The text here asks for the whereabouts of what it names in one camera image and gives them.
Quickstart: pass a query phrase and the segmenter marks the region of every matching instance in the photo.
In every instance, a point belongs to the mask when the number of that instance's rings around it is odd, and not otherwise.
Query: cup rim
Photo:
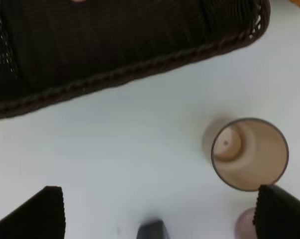
[[[267,125],[269,125],[270,127],[274,128],[281,136],[281,138],[283,139],[284,143],[285,143],[285,147],[286,147],[286,151],[287,151],[287,159],[286,159],[286,163],[285,163],[285,166],[284,166],[284,169],[282,170],[281,174],[277,177],[277,179],[275,179],[272,183],[270,183],[269,185],[272,185],[272,184],[275,184],[279,181],[279,179],[283,176],[283,174],[285,173],[286,169],[287,169],[287,166],[288,166],[288,163],[289,163],[289,146],[288,146],[288,143],[287,143],[287,140],[285,138],[285,136],[283,135],[283,133],[275,126],[273,125],[272,123],[264,120],[264,119],[260,119],[260,118],[239,118],[239,119],[235,119],[229,123],[227,123],[225,126],[223,126],[219,132],[217,133],[217,135],[215,136],[214,140],[213,140],[213,144],[212,144],[212,147],[211,147],[211,152],[210,152],[210,158],[211,158],[211,163],[213,165],[213,168],[216,172],[216,174],[218,175],[218,177],[225,183],[227,184],[228,186],[230,186],[231,188],[234,188],[236,190],[239,190],[239,191],[242,191],[242,192],[258,192],[259,189],[251,189],[251,190],[246,190],[246,189],[241,189],[241,188],[238,188],[238,187],[235,187],[233,185],[230,185],[228,182],[226,182],[226,180],[220,175],[220,173],[218,172],[216,166],[215,166],[215,161],[214,161],[214,146],[215,146],[215,143],[216,143],[216,140],[217,138],[219,137],[219,135],[223,132],[224,129],[226,129],[227,127],[233,125],[233,124],[236,124],[238,122],[242,122],[242,121],[258,121],[258,122],[261,122],[261,123],[265,123]]]

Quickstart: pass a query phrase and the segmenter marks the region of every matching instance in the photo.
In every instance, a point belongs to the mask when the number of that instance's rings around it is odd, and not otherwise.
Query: white table
[[[0,121],[0,219],[57,185],[66,239],[134,239],[154,217],[171,239],[232,239],[257,193],[228,187],[204,159],[201,135],[219,115],[280,128],[290,163],[278,184],[300,199],[300,8],[273,0],[248,48]]]

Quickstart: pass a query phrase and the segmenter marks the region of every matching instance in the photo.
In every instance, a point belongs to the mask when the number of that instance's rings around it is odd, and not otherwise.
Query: black object
[[[156,221],[142,225],[136,239],[169,239],[163,221]]]
[[[254,225],[258,239],[300,239],[300,201],[278,186],[261,186]]]
[[[45,187],[0,221],[0,239],[64,239],[66,219],[60,187]]]
[[[248,46],[269,16],[269,0],[0,0],[0,119]]]

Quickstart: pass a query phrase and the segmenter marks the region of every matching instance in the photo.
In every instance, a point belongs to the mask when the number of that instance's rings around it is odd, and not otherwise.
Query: tan cup
[[[276,183],[289,160],[285,137],[262,119],[216,120],[206,130],[203,146],[218,176],[241,191]]]

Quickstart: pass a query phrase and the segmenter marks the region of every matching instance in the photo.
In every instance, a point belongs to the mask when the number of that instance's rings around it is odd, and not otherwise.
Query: dark brown wicker basket
[[[0,119],[245,47],[269,16],[268,0],[0,0]]]

